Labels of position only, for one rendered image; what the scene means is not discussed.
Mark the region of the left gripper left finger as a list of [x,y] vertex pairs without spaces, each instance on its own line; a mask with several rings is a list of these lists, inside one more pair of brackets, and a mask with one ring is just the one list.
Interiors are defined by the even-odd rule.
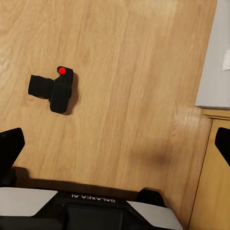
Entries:
[[24,135],[20,127],[0,133],[0,184],[24,146]]

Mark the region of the digital camera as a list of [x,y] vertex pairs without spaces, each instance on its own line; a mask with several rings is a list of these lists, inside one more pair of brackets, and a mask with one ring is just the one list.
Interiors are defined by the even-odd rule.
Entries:
[[28,94],[49,98],[50,110],[57,114],[63,114],[67,111],[72,94],[73,70],[59,66],[57,72],[60,77],[55,80],[32,75]]

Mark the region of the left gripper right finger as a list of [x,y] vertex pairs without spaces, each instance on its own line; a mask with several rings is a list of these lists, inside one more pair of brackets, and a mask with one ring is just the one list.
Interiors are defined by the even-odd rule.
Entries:
[[215,145],[230,165],[230,129],[222,127],[218,129]]

